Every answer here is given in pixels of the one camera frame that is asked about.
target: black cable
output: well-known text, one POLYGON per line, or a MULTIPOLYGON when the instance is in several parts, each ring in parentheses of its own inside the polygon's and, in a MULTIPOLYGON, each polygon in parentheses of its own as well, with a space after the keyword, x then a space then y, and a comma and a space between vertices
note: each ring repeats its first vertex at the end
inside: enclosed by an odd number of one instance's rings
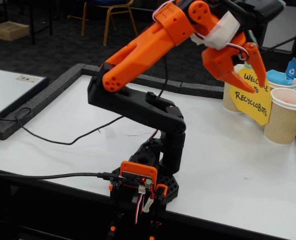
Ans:
POLYGON ((34 179, 34 180, 46 180, 46 179, 62 179, 70 177, 97 177, 98 173, 89 173, 89 172, 80 172, 80 173, 68 173, 68 174, 59 174, 59 175, 50 175, 50 176, 25 176, 25 175, 16 175, 16 174, 6 174, 0 173, 0 177, 4 178, 14 178, 14 179, 34 179))
POLYGON ((163 64, 164 64, 164 70, 165 70, 165 73, 166 73, 166 81, 164 82, 163 86, 162 86, 162 89, 161 89, 161 92, 159 93, 158 95, 158 98, 161 97, 164 89, 166 88, 166 85, 168 84, 168 64, 167 64, 167 55, 164 55, 163 56, 163 64))
POLYGON ((79 172, 79 173, 68 173, 68 174, 59 174, 59 175, 50 175, 50 176, 26 176, 19 174, 9 174, 9 173, 0 173, 0 177, 2 178, 14 178, 14 179, 33 179, 33 180, 47 180, 47 179, 63 179, 63 178, 71 178, 71 177, 97 177, 100 179, 119 182, 120 180, 124 180, 125 178, 119 176, 118 174, 111 174, 109 172, 99 172, 99 173, 91 173, 91 172, 79 172))
POLYGON ((44 138, 44 137, 38 136, 37 134, 34 134, 34 133, 32 133, 31 131, 29 131, 28 129, 26 129, 26 128, 22 125, 22 123, 20 122, 20 119, 18 118, 18 113, 19 113, 20 111, 22 111, 22 110, 30 110, 30 111, 31 111, 31 109, 29 109, 28 107, 24 107, 24 108, 20 109, 19 111, 17 111, 17 112, 15 113, 14 116, 15 116, 15 118, 16 118, 16 121, 19 123, 20 127, 22 127, 26 132, 30 133, 31 135, 35 136, 36 138, 42 139, 42 140, 44 140, 44 141, 46 141, 46 142, 49 142, 49 143, 60 144, 60 145, 73 145, 73 144, 74 144, 76 141, 78 141, 79 139, 81 139, 81 138, 83 138, 83 137, 85 137, 85 136, 88 136, 89 134, 91 134, 91 133, 93 133, 93 132, 95 132, 95 131, 98 131, 98 130, 100 130, 100 129, 102 129, 102 128, 105 128, 106 126, 109 126, 109 125, 113 124, 114 122, 116 122, 116 121, 118 121, 119 119, 122 119, 122 118, 124 117, 124 116, 117 117, 115 120, 112 120, 111 122, 109 122, 109 123, 107 123, 107 124, 105 124, 105 125, 102 125, 102 126, 100 126, 100 127, 97 127, 96 129, 94 129, 94 130, 92 130, 92 131, 90 131, 90 132, 88 132, 88 133, 86 133, 86 134, 84 134, 84 135, 81 135, 81 136, 77 137, 77 138, 76 138, 74 141, 72 141, 72 142, 60 142, 60 141, 52 141, 52 140, 46 139, 46 138, 44 138))
POLYGON ((116 122, 116 121, 118 121, 119 119, 122 119, 122 118, 124 117, 124 116, 120 116, 120 117, 116 118, 115 120, 113 120, 113 121, 111 121, 111 122, 109 122, 109 123, 107 123, 107 124, 105 124, 105 125, 102 125, 102 126, 100 126, 100 127, 97 127, 96 129, 94 129, 94 130, 92 130, 92 131, 90 131, 90 132, 88 132, 88 133, 86 133, 86 134, 84 134, 84 135, 81 135, 81 136, 77 137, 77 138, 76 138, 74 141, 72 141, 72 142, 59 142, 59 141, 52 141, 52 140, 46 139, 46 138, 44 138, 44 137, 38 136, 37 134, 34 134, 34 133, 32 133, 30 130, 26 129, 26 128, 22 125, 22 123, 21 123, 20 121, 21 121, 21 120, 24 120, 24 119, 26 119, 26 118, 28 118, 28 117, 30 117, 31 115, 32 115, 32 110, 31 110, 30 108, 28 108, 28 107, 24 107, 24 108, 22 108, 22 109, 19 109, 19 110, 15 113, 14 116, 15 116, 16 119, 13 120, 13 119, 5 119, 5 118, 1 118, 1 117, 0 117, 0 120, 2 120, 2 121, 7 121, 7 122, 12 122, 12 121, 14 121, 14 122, 18 122, 18 124, 20 125, 20 127, 23 128, 26 132, 28 132, 28 133, 30 133, 31 135, 35 136, 36 138, 39 138, 39 139, 44 140, 44 141, 46 141, 46 142, 53 143, 53 144, 61 144, 61 145, 73 145, 73 144, 74 144, 76 141, 78 141, 79 139, 81 139, 81 138, 83 138, 83 137, 85 137, 85 136, 88 136, 89 134, 91 134, 91 133, 93 133, 93 132, 95 132, 95 131, 98 131, 98 130, 100 130, 100 129, 102 129, 102 128, 105 128, 106 126, 109 126, 109 125, 113 124, 114 122, 116 122), (23 110, 28 110, 28 111, 29 111, 29 114, 28 114, 28 116, 25 116, 25 117, 19 119, 18 114, 19 114, 21 111, 23 111, 23 110))

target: kraft paper cup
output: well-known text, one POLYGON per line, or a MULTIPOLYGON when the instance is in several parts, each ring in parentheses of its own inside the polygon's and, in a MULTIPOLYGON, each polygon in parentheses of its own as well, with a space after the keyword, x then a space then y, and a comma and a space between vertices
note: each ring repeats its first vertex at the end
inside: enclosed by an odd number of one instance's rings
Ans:
POLYGON ((264 136, 271 142, 289 145, 296 138, 296 90, 276 88, 271 95, 270 121, 265 126, 264 136))
MULTIPOLYGON (((237 73, 243 68, 243 64, 237 64, 234 66, 234 71, 237 73)), ((223 107, 229 112, 241 114, 242 112, 237 109, 236 105, 232 101, 232 98, 230 97, 230 89, 231 85, 225 82, 223 91, 223 107)))
POLYGON ((273 89, 279 89, 279 88, 294 89, 294 90, 296 90, 296 78, 292 80, 292 85, 291 86, 289 86, 289 85, 276 84, 276 83, 273 83, 273 82, 270 82, 270 81, 269 81, 269 85, 270 85, 271 91, 273 89))

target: white tape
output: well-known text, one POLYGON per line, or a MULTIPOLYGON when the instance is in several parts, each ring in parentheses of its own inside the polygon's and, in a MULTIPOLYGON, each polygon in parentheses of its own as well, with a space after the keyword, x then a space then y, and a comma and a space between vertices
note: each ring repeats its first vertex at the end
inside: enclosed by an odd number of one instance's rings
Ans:
POLYGON ((205 36, 204 45, 217 50, 224 48, 235 36, 239 27, 240 23, 228 11, 211 32, 205 36))
POLYGON ((143 207, 143 211, 145 213, 149 212, 150 206, 152 205, 153 201, 154 201, 153 199, 148 198, 146 205, 143 207))

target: white cable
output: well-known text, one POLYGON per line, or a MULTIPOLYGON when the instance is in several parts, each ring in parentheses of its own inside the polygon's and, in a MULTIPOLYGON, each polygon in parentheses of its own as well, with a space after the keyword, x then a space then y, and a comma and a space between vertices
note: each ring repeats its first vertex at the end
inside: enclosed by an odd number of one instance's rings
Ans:
POLYGON ((137 222, 138 222, 138 213, 139 213, 140 203, 141 203, 141 200, 142 200, 142 195, 143 194, 140 194, 140 197, 139 197, 138 202, 137 202, 136 217, 135 217, 135 220, 134 220, 135 224, 137 224, 137 222))
MULTIPOLYGON (((203 36, 202 34, 200 34, 198 32, 195 32, 195 35, 198 36, 201 39, 204 39, 205 38, 205 36, 203 36)), ((237 49, 243 51, 247 56, 249 56, 249 52, 244 47, 242 47, 240 45, 237 45, 237 44, 234 44, 234 43, 231 43, 230 42, 230 43, 227 44, 227 46, 230 46, 230 47, 233 47, 233 48, 237 48, 237 49)), ((245 58, 242 58, 242 55, 241 54, 238 55, 239 59, 242 60, 242 61, 246 61, 248 59, 247 56, 245 58)))
POLYGON ((158 11, 160 11, 160 9, 161 8, 163 8, 165 5, 167 5, 168 3, 170 3, 170 2, 174 2, 175 0, 169 0, 169 1, 166 1, 166 2, 164 2, 164 3, 162 3, 156 10, 154 10, 154 12, 152 13, 152 19, 153 19, 153 21, 155 21, 155 22, 157 22, 156 21, 156 19, 154 18, 154 15, 158 12, 158 11))
POLYGON ((245 60, 248 59, 249 52, 244 47, 242 47, 240 45, 237 45, 237 44, 234 44, 234 43, 228 43, 228 46, 233 47, 233 48, 237 48, 237 49, 243 51, 247 55, 245 58, 242 58, 242 55, 239 54, 238 56, 239 56, 240 60, 245 61, 245 60))

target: blue label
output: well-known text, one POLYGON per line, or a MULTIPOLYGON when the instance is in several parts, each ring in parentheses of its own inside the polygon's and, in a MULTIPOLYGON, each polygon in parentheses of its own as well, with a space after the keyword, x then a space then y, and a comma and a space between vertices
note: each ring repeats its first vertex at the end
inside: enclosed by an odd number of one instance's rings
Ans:
POLYGON ((296 58, 294 57, 291 62, 289 62, 287 71, 287 78, 294 79, 296 77, 296 58))

